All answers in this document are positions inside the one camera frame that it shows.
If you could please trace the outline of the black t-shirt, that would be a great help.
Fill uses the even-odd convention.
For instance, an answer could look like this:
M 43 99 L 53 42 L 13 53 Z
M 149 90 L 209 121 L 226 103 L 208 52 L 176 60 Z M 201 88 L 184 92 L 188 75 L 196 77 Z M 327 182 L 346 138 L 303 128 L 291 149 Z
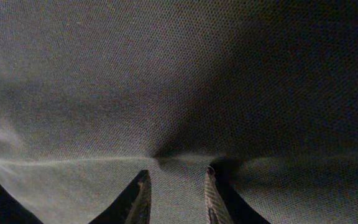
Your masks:
M 358 1 L 0 1 L 0 223 L 89 223 L 141 170 L 206 223 L 358 223 Z

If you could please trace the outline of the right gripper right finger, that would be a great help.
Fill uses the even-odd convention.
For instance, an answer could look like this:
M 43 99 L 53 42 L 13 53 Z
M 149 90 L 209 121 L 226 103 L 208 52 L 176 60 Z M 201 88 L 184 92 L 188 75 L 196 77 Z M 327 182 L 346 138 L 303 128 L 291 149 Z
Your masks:
M 204 200 L 207 224 L 270 224 L 245 202 L 213 166 L 206 169 Z

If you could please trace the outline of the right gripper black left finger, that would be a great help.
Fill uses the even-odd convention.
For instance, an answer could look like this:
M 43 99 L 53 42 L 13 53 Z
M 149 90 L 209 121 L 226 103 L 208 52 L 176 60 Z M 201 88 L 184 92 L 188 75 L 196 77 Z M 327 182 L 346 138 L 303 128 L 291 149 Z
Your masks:
M 152 183 L 148 170 L 141 170 L 110 206 L 89 224 L 149 224 Z

